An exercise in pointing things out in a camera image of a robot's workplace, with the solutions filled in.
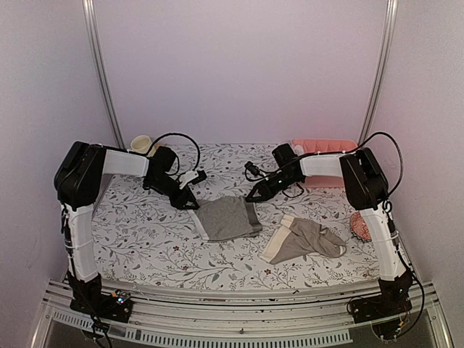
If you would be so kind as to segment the grey boxer briefs white trim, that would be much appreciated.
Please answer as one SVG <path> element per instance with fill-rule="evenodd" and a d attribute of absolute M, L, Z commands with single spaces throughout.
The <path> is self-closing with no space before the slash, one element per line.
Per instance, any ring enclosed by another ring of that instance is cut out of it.
<path fill-rule="evenodd" d="M 188 214 L 203 241 L 220 243 L 240 238 L 251 238 L 262 231 L 253 203 L 243 196 L 223 196 L 219 199 L 199 200 L 199 209 Z"/>

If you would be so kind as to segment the taupe underwear cream waistband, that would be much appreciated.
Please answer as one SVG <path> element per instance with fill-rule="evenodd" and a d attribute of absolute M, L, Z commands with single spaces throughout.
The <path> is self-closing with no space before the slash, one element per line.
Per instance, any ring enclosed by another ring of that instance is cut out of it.
<path fill-rule="evenodd" d="M 337 258 L 346 251 L 346 243 L 328 226 L 313 220 L 284 215 L 260 258 L 276 265 L 307 254 Z"/>

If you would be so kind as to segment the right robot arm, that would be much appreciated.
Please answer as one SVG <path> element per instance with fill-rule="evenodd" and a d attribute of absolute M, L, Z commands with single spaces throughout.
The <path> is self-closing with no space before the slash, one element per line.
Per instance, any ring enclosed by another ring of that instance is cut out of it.
<path fill-rule="evenodd" d="M 278 169 L 259 179 L 246 200 L 266 202 L 307 177 L 342 178 L 348 202 L 368 227 L 380 270 L 379 295 L 351 300 L 349 313 L 356 323 L 363 323 L 409 312 L 413 274 L 399 252 L 389 211 L 389 184 L 372 151 L 359 146 L 349 152 L 298 155 L 283 144 L 273 150 L 273 156 Z"/>

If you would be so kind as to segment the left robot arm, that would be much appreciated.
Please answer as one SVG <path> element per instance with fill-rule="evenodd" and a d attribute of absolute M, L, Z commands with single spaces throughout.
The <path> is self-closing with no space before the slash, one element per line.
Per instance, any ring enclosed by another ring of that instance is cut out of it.
<path fill-rule="evenodd" d="M 102 277 L 94 259 L 91 221 L 102 176 L 142 178 L 146 190 L 165 195 L 177 210 L 196 210 L 199 205 L 190 187 L 206 179 L 203 170 L 171 174 L 176 154 L 161 146 L 154 154 L 76 141 L 60 165 L 54 187 L 61 204 L 61 229 L 68 256 L 67 277 L 72 289 L 70 307 L 92 318 L 127 322 L 133 307 L 129 293 L 102 293 Z"/>

